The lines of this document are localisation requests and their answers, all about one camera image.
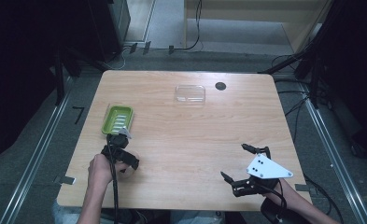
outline person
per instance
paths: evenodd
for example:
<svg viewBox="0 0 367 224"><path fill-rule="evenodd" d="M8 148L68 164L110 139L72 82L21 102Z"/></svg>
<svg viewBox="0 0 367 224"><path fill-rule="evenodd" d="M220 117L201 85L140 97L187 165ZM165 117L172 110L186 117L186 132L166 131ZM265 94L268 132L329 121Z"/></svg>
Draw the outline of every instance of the person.
<svg viewBox="0 0 367 224"><path fill-rule="evenodd" d="M125 163L116 163L116 171L120 171L128 168L129 166ZM78 224L93 224L100 223L101 219L101 208L102 202L105 197L107 185L112 181L110 174L110 165L107 158L102 154L97 154L90 162L89 174L88 174L88 187L86 190L84 203L82 206L81 213L78 218ZM287 202L288 209L300 214L302 217L307 219L310 223L314 224L335 224L337 221L327 216L320 210L318 210L313 204L298 194L288 182L280 178L280 183L283 189L283 195ZM280 185L276 185L275 190L281 192ZM280 199L273 193L266 193L263 196L269 198L276 204L280 204ZM178 211L181 217L184 217L184 223L188 222L188 216L184 215L184 211ZM201 222L200 218L193 217L192 220L196 219L196 223L209 223L208 221ZM174 223L180 224L178 218L171 218Z"/></svg>

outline hand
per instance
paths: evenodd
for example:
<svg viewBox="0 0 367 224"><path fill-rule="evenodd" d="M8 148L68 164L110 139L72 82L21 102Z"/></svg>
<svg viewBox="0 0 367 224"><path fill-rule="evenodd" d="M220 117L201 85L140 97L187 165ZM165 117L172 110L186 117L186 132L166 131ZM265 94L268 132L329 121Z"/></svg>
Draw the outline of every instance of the hand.
<svg viewBox="0 0 367 224"><path fill-rule="evenodd" d="M128 164L122 162L116 162L116 172L124 170L129 167ZM112 175L110 171L110 163L103 154L97 154L90 162L88 168L88 188L106 188L108 183L112 181Z"/></svg>

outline wooden table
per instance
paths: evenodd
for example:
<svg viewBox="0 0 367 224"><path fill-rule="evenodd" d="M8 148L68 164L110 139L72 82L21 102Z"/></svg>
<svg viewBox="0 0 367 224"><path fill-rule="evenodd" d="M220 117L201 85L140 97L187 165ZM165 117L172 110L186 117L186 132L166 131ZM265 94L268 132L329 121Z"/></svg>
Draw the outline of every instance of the wooden table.
<svg viewBox="0 0 367 224"><path fill-rule="evenodd" d="M198 1L184 2L184 45L187 19L196 18ZM331 3L332 0L206 0L203 1L201 19L281 22L296 53L308 44L316 26L324 21Z"/></svg>
<svg viewBox="0 0 367 224"><path fill-rule="evenodd" d="M217 82L226 90L217 90ZM205 104L174 101L179 85L203 85ZM119 181L120 207L259 211L261 195L235 198L220 175L248 178L254 155L241 148L243 143L269 147L273 160L294 173L288 182L305 184L271 76L106 71L66 173L77 181L62 185L60 205L82 205L90 160L106 144L101 127L109 105L133 108L133 139L126 149L140 157L134 175ZM311 202L307 192L299 193ZM103 207L113 207L111 184Z"/></svg>

